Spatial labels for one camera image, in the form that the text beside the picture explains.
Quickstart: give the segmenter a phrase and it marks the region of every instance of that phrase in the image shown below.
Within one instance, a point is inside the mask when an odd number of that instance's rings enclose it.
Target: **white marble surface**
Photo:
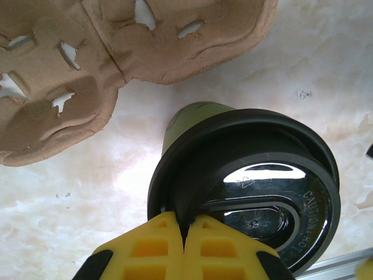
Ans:
[[[177,85],[134,80],[103,131],[43,162],[0,166],[0,279],[71,279],[97,246],[145,222],[167,122],[201,100],[278,111],[318,132],[342,198],[322,259],[372,247],[372,26],[371,0],[280,0],[249,54]]]

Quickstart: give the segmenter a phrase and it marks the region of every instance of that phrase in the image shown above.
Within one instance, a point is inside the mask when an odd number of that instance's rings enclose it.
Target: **marble countertop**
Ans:
[[[146,221],[170,118],[210,100],[308,125],[340,170],[342,216],[322,260],[373,246],[373,4],[280,0],[254,50],[175,85],[133,80],[108,125],[57,156],[0,166],[0,279],[71,279],[102,243]]]

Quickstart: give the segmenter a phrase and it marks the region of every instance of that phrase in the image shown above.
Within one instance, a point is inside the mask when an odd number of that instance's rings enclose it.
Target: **black plastic lid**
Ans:
[[[185,238],[209,214],[280,254],[297,275],[330,243],[340,215],[338,173],[308,127],[265,110],[236,110],[189,129],[152,178],[148,218],[173,210]]]

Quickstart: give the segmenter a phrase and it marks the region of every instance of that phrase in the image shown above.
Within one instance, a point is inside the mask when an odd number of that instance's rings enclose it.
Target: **brown cardboard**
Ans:
[[[174,83],[249,51],[268,31],[277,0],[148,4],[154,30],[135,22],[135,0],[2,0],[0,75],[27,99],[0,98],[0,163],[31,164],[101,130],[131,79]],[[203,24],[178,38],[195,21]],[[28,40],[9,47],[19,36]],[[77,49],[73,63],[63,43]],[[68,92],[75,94],[59,113],[51,103]]]

